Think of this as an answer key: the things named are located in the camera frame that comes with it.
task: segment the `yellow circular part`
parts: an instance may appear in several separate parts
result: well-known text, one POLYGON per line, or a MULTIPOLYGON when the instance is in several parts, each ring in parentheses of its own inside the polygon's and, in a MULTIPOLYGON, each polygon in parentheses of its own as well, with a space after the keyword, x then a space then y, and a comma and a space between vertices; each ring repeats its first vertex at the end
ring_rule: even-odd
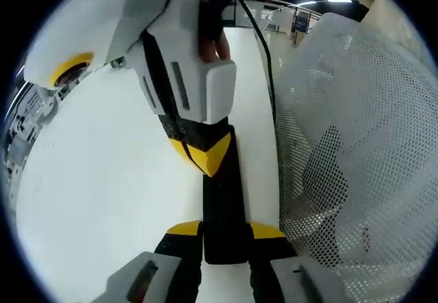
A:
POLYGON ((93 60, 93 54, 91 52, 87 52, 87 53, 80 53, 79 55, 70 58, 66 62, 63 62, 58 66, 58 68, 56 68, 56 70, 50 76, 49 79, 50 86, 54 87, 57 79, 59 79, 62 74, 64 74, 67 70, 69 70, 73 66, 82 64, 84 62, 86 62, 87 64, 91 64, 92 60, 93 60))

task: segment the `white floor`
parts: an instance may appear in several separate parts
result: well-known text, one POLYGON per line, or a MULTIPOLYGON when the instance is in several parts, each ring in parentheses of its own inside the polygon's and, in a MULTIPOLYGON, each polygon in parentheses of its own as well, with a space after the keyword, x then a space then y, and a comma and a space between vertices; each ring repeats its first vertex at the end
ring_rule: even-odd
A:
MULTIPOLYGON (((263 37, 271 54, 272 78, 275 83, 281 71, 296 59, 296 48, 292 45, 292 41, 286 34, 265 30, 263 31, 263 37)), ((257 44, 261 53, 263 68, 265 69, 266 81, 269 81, 266 52, 258 38, 257 44)))
MULTIPOLYGON (((279 186, 266 77, 252 29, 227 29, 237 82, 231 124, 248 218, 278 226, 279 186)), ((54 298, 86 303, 171 226, 202 217, 201 174, 176 154, 133 70, 103 68, 38 137, 18 191, 27 258, 54 298)), ((197 302, 253 302, 247 265, 203 265, 197 302)))

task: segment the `black cable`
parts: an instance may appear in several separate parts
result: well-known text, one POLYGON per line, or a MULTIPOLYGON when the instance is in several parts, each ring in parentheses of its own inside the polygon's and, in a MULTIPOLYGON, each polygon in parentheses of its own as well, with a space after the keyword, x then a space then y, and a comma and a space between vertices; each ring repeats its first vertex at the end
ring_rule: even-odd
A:
POLYGON ((276 106, 275 106, 275 91, 274 91, 274 80, 272 79, 272 65, 271 65, 271 53, 269 52, 268 45, 266 44, 265 38, 261 34, 260 28, 255 22, 255 19, 253 15, 251 14, 251 11, 249 11, 248 6, 245 4, 244 0, 238 0, 240 2, 240 5, 242 8, 244 8, 246 14, 249 17, 249 20, 251 21, 251 24, 253 24, 253 27, 255 29, 255 32, 259 36, 259 39, 261 41, 261 44, 263 45, 263 48, 266 53, 266 60, 268 63, 268 77, 269 77, 269 86, 271 90, 271 106, 272 106, 272 117, 274 118, 274 124, 275 124, 275 116, 276 116, 276 106))

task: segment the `yellow plastic part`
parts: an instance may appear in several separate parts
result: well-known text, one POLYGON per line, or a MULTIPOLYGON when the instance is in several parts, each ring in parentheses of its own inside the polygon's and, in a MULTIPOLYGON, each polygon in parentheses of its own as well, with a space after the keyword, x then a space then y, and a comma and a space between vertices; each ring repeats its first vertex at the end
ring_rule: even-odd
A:
POLYGON ((201 151, 195 147, 188 145, 189 153, 199 168, 210 177, 216 174, 219 166, 224 159, 225 153, 231 142, 231 134, 228 133, 220 139, 208 151, 201 151))
POLYGON ((199 222, 200 221, 190 221, 177 224, 167 230, 167 233, 171 235, 196 236, 198 234, 199 222))
POLYGON ((88 53, 80 53, 79 55, 76 55, 66 62, 63 62, 56 68, 56 70, 52 73, 50 76, 50 86, 55 86, 55 83, 57 79, 60 78, 62 74, 64 74, 67 70, 72 68, 73 66, 82 64, 83 62, 86 62, 88 64, 91 64, 91 61, 93 60, 93 54, 91 52, 88 53))
POLYGON ((173 148, 189 163, 193 164, 192 160, 187 156, 185 153, 183 144, 175 139, 169 139, 170 143, 172 144, 173 148))
POLYGON ((285 235, 277 228, 273 226, 267 226, 266 224, 251 222, 251 228, 253 228, 253 234, 255 239, 267 239, 267 238, 279 238, 285 235))

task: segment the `perforated mesh panel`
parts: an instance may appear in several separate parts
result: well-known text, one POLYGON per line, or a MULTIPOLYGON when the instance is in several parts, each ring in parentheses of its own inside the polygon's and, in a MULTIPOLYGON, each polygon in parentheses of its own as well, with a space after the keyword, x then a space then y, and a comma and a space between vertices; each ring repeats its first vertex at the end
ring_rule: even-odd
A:
POLYGON ((396 302, 438 236, 438 85, 408 52, 325 14, 276 81, 281 230, 355 302, 396 302))

